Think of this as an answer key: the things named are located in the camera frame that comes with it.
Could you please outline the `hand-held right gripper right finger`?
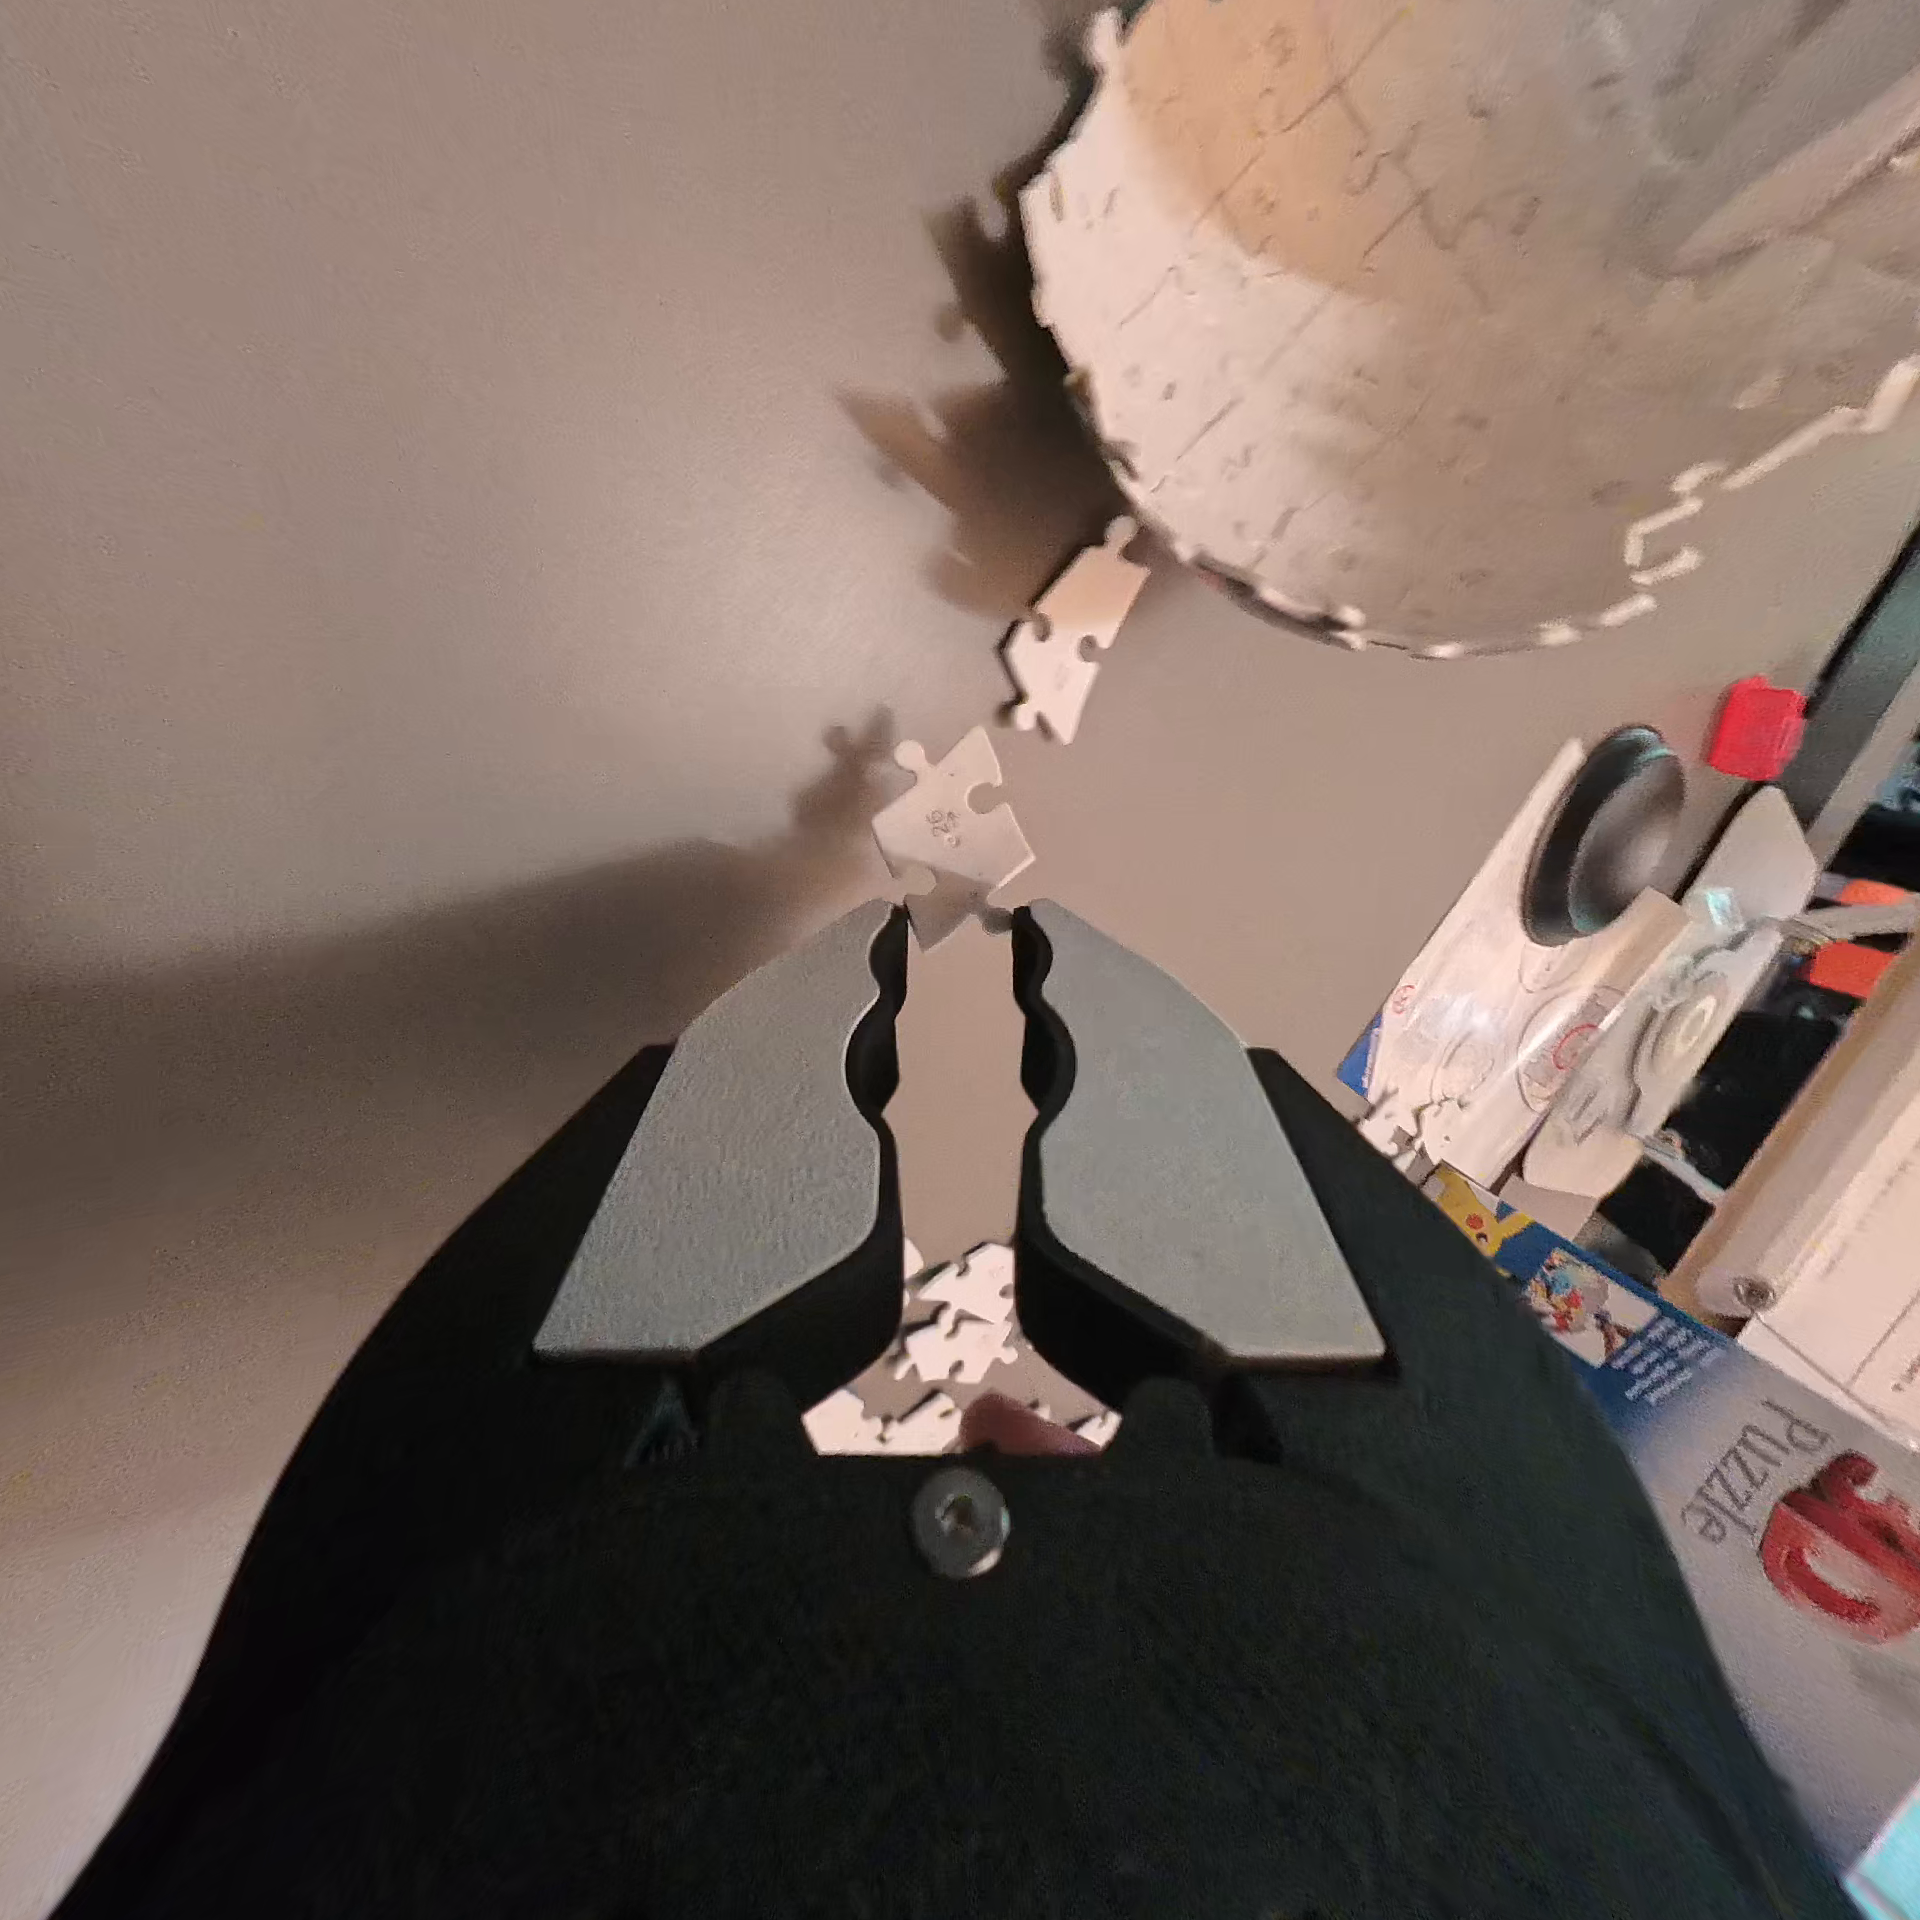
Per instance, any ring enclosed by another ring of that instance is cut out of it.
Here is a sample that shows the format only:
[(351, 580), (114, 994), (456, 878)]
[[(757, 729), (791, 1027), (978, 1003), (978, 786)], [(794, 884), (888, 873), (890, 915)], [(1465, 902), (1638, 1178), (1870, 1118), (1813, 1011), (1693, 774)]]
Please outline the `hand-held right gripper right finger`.
[(1013, 922), (1033, 1106), (1014, 1310), (1059, 1375), (1281, 1375), (1385, 1359), (1238, 1033), (1053, 902)]

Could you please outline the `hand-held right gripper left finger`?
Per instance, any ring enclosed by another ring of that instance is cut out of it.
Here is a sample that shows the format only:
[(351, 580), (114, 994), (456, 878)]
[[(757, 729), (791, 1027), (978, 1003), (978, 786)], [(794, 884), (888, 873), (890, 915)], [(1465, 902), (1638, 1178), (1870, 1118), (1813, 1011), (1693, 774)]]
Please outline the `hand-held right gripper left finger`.
[(904, 1295), (904, 910), (867, 902), (670, 1049), (534, 1336), (545, 1361), (867, 1364)]

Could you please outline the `white puzzle piece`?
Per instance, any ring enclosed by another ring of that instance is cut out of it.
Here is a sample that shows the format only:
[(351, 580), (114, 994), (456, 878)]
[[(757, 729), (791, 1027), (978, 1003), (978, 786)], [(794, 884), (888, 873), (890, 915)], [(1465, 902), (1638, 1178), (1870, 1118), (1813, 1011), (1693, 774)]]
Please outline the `white puzzle piece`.
[(1128, 559), (1138, 534), (1134, 518), (1114, 518), (1002, 640), (999, 654), (1014, 690), (1010, 718), (1018, 732), (1041, 732), (1064, 748), (1074, 743), (1099, 667), (1147, 584), (1147, 566)]
[(976, 808), (978, 788), (1000, 788), (1000, 764), (984, 727), (971, 727), (938, 760), (917, 739), (893, 748), (912, 786), (871, 818), (871, 834), (890, 876), (927, 888), (904, 892), (919, 946), (930, 954), (963, 922), (987, 915), (992, 897), (1038, 859), (1008, 803)]

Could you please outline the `partly built puzzle ball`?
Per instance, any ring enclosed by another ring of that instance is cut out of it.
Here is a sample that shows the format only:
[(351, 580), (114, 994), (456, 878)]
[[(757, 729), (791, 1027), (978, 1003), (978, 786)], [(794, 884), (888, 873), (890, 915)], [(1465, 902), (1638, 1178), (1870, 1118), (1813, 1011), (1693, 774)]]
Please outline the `partly built puzzle ball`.
[(1158, 3), (1021, 192), (1136, 518), (1423, 658), (1651, 612), (1914, 415), (1917, 4)]

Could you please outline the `pile of white puzzle pieces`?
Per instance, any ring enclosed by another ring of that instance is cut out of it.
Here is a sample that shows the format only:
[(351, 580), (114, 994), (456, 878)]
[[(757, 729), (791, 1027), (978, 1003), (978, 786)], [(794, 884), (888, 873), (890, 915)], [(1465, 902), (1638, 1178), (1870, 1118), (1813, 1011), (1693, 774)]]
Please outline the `pile of white puzzle pieces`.
[[(1389, 1289), (1413, 1286), (1454, 1263), (1443, 1252), (1446, 1222), (1408, 1190), (1369, 1145), (1303, 1087), (1272, 1055), (1266, 1098), (1290, 1140), (1361, 1299), (1385, 1327)], [(1122, 1404), (1139, 1377), (1087, 1375), (1074, 1393)], [(1200, 1375), (1213, 1404), (1215, 1446), (1251, 1457), (1261, 1447), (1257, 1391), (1277, 1375)], [(1066, 1388), (1059, 1372), (1040, 1378), (1038, 1348), (1017, 1322), (1017, 1255), (1013, 1243), (984, 1242), (961, 1263), (907, 1276), (903, 1328), (888, 1351), (849, 1386), (829, 1393), (803, 1416), (806, 1439), (822, 1457), (957, 1452), (966, 1406), (1002, 1394), (1045, 1412), (1045, 1400)]]

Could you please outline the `paper puzzle leaflet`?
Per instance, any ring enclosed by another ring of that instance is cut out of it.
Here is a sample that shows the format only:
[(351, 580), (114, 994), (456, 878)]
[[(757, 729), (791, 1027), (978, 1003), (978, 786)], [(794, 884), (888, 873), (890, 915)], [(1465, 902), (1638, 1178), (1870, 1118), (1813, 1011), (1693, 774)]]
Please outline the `paper puzzle leaflet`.
[(1526, 793), (1337, 1070), (1360, 1132), (1392, 1161), (1498, 1185), (1622, 998), (1685, 923), (1649, 888), (1618, 923), (1536, 946), (1520, 923), (1531, 850), (1581, 761), (1570, 742)]

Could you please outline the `black round ball stand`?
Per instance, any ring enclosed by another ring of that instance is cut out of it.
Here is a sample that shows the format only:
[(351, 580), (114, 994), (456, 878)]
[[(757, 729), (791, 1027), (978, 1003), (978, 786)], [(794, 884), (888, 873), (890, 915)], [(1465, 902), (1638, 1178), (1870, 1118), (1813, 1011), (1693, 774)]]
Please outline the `black round ball stand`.
[(1685, 764), (1655, 727), (1621, 727), (1593, 746), (1526, 862), (1526, 940), (1557, 950), (1618, 923), (1656, 878), (1685, 803)]

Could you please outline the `blue puzzle box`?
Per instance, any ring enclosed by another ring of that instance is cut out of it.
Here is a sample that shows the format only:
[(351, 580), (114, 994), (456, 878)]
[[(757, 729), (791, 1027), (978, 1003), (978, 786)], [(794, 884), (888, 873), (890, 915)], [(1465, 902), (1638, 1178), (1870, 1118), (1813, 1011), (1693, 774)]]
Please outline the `blue puzzle box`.
[(1573, 1359), (1745, 1724), (1827, 1859), (1864, 1873), (1914, 1808), (1914, 1455), (1462, 1174), (1423, 1194)]

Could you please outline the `person's right hand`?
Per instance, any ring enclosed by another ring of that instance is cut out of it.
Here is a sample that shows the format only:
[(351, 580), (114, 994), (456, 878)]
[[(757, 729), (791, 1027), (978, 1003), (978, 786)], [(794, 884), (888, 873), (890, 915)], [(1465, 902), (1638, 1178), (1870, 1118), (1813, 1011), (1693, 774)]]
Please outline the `person's right hand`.
[(1070, 1427), (1050, 1422), (1031, 1406), (1002, 1394), (974, 1400), (957, 1431), (963, 1455), (995, 1452), (1000, 1457), (1096, 1457), (1099, 1446)]

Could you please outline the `laminated instruction sheet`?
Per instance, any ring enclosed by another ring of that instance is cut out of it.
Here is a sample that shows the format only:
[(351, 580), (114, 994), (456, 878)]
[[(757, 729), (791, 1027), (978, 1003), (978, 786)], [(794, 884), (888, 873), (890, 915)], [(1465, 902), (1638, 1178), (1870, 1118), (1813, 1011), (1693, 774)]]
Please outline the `laminated instruction sheet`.
[(1697, 1318), (1917, 1446), (1917, 954), (1810, 1075), (1667, 1278)]

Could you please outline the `orange object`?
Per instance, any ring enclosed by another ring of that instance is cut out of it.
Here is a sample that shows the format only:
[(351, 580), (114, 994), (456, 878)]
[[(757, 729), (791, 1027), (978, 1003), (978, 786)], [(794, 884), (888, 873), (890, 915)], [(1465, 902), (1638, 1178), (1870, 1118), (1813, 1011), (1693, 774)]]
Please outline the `orange object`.
[(1881, 881), (1847, 881), (1819, 903), (1814, 922), (1838, 935), (1806, 966), (1814, 993), (1867, 1001), (1895, 968), (1917, 927), (1917, 897)]

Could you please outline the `red plastic object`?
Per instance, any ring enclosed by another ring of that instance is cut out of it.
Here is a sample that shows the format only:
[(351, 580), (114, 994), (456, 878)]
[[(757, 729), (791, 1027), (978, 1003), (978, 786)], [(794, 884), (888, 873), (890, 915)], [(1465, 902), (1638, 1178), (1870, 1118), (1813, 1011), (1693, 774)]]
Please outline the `red plastic object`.
[(1774, 784), (1798, 755), (1807, 727), (1807, 695), (1766, 678), (1722, 690), (1705, 766), (1745, 784)]

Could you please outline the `dark desk hatch panel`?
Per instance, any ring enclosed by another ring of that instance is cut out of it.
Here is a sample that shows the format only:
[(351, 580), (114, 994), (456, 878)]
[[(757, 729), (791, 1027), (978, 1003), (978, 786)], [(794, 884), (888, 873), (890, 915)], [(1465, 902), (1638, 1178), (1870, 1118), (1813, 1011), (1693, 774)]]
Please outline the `dark desk hatch panel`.
[(1822, 665), (1782, 783), (1807, 847), (1830, 858), (1904, 766), (1917, 732), (1917, 531)]

